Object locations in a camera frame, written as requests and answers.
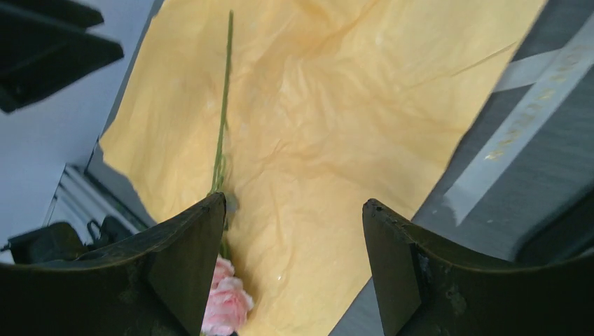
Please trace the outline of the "orange flower bouquet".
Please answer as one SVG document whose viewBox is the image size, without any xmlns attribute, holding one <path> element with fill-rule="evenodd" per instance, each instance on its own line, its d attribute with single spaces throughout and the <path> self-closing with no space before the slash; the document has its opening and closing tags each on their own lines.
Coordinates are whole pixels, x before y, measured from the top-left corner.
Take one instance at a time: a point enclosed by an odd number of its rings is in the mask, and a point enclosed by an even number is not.
<svg viewBox="0 0 594 336">
<path fill-rule="evenodd" d="M 228 27 L 226 37 L 226 63 L 225 75 L 223 81 L 223 94 L 221 102 L 219 133 L 217 137 L 216 155 L 214 158 L 212 185 L 207 193 L 213 195 L 214 193 L 223 193 L 223 187 L 226 177 L 226 157 L 223 153 L 223 140 L 228 127 L 228 95 L 230 90 L 230 75 L 232 72 L 232 53 L 233 53 L 233 33 L 234 33 L 234 12 L 229 10 L 228 13 Z"/>
</svg>

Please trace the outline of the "cream printed ribbon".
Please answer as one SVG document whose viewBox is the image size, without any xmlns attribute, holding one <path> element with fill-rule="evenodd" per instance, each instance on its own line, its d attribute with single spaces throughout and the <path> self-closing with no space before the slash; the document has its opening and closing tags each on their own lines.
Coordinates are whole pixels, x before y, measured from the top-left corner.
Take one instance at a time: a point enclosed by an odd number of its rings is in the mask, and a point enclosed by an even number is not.
<svg viewBox="0 0 594 336">
<path fill-rule="evenodd" d="M 593 66 L 593 16 L 556 50 L 511 62 L 495 92 L 529 90 L 444 195 L 460 226 Z"/>
</svg>

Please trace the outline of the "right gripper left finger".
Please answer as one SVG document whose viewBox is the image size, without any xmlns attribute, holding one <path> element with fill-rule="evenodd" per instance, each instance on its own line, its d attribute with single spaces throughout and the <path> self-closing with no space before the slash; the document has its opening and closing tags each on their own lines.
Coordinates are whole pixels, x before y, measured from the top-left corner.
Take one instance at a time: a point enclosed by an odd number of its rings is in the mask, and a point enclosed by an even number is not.
<svg viewBox="0 0 594 336">
<path fill-rule="evenodd" d="M 199 335 L 226 219 L 207 196 L 72 261 L 1 266 L 2 335 Z"/>
</svg>

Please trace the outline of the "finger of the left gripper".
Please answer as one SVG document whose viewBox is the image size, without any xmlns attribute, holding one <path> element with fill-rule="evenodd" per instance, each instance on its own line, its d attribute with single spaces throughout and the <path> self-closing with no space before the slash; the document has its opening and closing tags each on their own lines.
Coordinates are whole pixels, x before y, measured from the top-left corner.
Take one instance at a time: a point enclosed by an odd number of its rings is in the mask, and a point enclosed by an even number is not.
<svg viewBox="0 0 594 336">
<path fill-rule="evenodd" d="M 118 42 L 88 32 L 103 21 L 76 1 L 2 1 L 1 110 L 37 103 L 122 59 Z"/>
</svg>

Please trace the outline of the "orange yellow wrapping paper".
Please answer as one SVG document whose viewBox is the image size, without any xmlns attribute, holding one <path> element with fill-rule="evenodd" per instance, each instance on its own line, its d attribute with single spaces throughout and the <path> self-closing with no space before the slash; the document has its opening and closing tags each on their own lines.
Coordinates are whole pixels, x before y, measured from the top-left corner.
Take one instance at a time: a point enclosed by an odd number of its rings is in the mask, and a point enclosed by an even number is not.
<svg viewBox="0 0 594 336">
<path fill-rule="evenodd" d="M 156 222 L 211 187 L 233 33 L 225 191 L 241 335 L 327 335 L 370 279 L 363 204 L 412 217 L 543 1 L 165 1 L 104 161 Z"/>
</svg>

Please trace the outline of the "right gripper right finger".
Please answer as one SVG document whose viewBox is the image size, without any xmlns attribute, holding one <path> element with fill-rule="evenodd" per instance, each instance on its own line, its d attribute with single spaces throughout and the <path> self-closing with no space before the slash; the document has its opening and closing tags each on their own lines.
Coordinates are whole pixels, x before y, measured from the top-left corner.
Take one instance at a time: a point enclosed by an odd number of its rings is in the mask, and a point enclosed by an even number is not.
<svg viewBox="0 0 594 336">
<path fill-rule="evenodd" d="M 592 335 L 593 257 L 527 267 L 362 208 L 385 335 Z"/>
</svg>

